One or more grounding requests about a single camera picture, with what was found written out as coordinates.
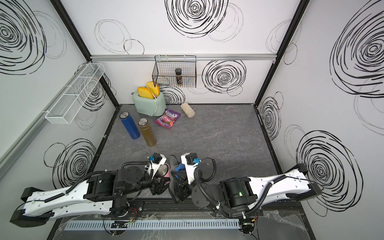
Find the pink thermos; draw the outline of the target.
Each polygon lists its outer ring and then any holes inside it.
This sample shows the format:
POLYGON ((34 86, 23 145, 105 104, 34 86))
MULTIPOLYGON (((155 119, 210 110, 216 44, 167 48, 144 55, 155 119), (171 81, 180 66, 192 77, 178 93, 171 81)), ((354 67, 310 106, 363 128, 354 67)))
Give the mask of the pink thermos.
POLYGON ((156 172, 157 178, 169 178, 170 177, 170 166, 165 163, 161 166, 159 166, 157 172, 156 172))

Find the blue and grey cloth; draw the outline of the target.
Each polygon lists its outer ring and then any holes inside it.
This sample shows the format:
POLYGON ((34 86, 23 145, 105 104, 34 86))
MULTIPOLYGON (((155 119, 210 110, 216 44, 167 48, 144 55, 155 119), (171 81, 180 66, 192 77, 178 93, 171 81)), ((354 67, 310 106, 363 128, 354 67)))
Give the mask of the blue and grey cloth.
POLYGON ((175 162, 177 165, 175 166, 175 168, 173 170, 171 170, 171 176, 173 178, 174 186, 173 186, 173 190, 171 190, 171 188, 169 188, 169 193, 170 193, 174 203, 178 204, 180 202, 180 200, 176 197, 176 194, 175 194, 175 184, 186 182, 186 181, 188 181, 188 179, 187 179, 185 166, 182 164, 182 162, 178 161, 178 158, 175 155, 171 155, 171 157, 175 158, 175 162))

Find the gold thermos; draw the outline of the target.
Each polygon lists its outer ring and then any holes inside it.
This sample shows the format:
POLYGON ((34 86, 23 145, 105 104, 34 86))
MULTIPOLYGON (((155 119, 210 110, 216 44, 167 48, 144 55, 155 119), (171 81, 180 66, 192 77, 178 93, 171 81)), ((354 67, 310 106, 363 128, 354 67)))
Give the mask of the gold thermos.
POLYGON ((139 130, 142 134, 142 136, 144 137, 147 145, 149 147, 153 147, 156 145, 157 143, 157 140, 156 140, 156 137, 153 133, 153 130, 152 130, 152 127, 150 125, 150 122, 147 118, 141 118, 138 120, 138 127, 139 127, 139 130))

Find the blue thermos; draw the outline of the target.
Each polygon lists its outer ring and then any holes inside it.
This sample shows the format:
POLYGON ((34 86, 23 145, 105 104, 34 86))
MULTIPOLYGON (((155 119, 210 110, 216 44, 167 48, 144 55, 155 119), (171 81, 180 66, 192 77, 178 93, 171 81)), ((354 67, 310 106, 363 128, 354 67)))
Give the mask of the blue thermos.
POLYGON ((141 134, 129 112, 122 112, 119 118, 132 139, 138 139, 141 134))

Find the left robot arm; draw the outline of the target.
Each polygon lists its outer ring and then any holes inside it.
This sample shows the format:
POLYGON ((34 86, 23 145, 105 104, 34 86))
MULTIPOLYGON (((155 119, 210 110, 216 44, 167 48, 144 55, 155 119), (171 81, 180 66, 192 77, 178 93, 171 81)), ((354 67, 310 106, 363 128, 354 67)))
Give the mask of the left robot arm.
POLYGON ((169 186, 169 165, 161 161, 127 162, 116 171, 95 171, 86 174, 70 187, 43 191, 26 188, 23 203, 14 211, 10 223, 21 228, 45 225, 50 220, 78 215, 104 215, 117 218, 138 215, 135 198, 149 189, 152 195, 162 194, 169 186))

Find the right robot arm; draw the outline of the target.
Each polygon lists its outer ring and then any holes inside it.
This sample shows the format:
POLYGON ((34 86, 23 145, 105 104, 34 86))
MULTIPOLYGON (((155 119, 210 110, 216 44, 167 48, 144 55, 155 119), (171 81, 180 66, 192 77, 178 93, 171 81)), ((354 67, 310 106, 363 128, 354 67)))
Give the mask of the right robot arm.
POLYGON ((309 180, 308 169, 298 164, 276 176, 242 177, 209 182, 217 173, 217 163, 211 159, 212 173, 203 176, 203 159, 195 153, 182 155, 179 165, 171 171, 174 197, 179 201, 191 198, 202 210, 219 213, 228 219, 245 220, 254 216, 262 206, 282 200, 300 202, 322 194, 320 184, 309 180))

